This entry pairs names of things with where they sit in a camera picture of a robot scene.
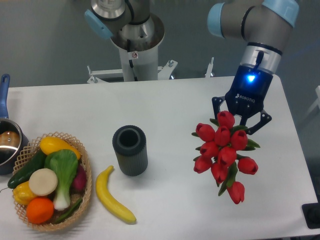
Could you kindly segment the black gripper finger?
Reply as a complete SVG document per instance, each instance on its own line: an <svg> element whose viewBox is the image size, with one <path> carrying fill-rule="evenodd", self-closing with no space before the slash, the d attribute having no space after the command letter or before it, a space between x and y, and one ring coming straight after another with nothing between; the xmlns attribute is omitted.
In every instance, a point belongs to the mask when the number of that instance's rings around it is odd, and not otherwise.
<svg viewBox="0 0 320 240"><path fill-rule="evenodd" d="M259 131L261 128L263 128L266 124L268 124L272 120L271 115L269 115L264 109L260 112L260 120L257 124L254 126L251 126L244 131L247 135L253 135L257 131Z"/></svg>
<svg viewBox="0 0 320 240"><path fill-rule="evenodd" d="M221 105L225 100L226 100L225 96L214 96L211 99L215 119L218 118L218 113L221 112Z"/></svg>

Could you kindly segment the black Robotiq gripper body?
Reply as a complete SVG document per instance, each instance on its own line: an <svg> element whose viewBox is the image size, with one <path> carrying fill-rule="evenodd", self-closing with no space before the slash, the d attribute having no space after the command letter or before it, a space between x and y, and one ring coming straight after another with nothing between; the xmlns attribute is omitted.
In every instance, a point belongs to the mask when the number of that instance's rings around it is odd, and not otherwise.
<svg viewBox="0 0 320 240"><path fill-rule="evenodd" d="M229 112L243 118L251 118L262 111L272 79L272 74L240 65L230 90L225 94Z"/></svg>

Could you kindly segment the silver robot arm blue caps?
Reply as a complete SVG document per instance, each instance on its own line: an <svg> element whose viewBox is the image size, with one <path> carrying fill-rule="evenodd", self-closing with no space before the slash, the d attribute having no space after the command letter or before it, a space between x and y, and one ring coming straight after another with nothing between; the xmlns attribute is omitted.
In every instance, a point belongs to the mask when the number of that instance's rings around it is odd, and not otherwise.
<svg viewBox="0 0 320 240"><path fill-rule="evenodd" d="M212 99L213 112L226 103L240 125L260 114L249 135L271 121L264 99L282 58L299 13L294 0L235 0L217 3L208 13L207 28L220 38L247 42L230 90ZM158 69L158 47L164 39L163 22L150 11L148 0L93 0L85 20L100 38L118 48L126 82L167 79L167 68Z"/></svg>

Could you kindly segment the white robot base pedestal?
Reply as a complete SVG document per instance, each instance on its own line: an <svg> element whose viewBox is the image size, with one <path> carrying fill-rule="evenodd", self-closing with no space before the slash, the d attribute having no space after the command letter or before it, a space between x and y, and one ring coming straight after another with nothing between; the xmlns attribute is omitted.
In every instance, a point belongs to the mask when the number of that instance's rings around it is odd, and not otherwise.
<svg viewBox="0 0 320 240"><path fill-rule="evenodd" d="M161 19L151 13L141 24L127 24L111 38L119 51L125 82L158 79L158 48L165 36Z"/></svg>

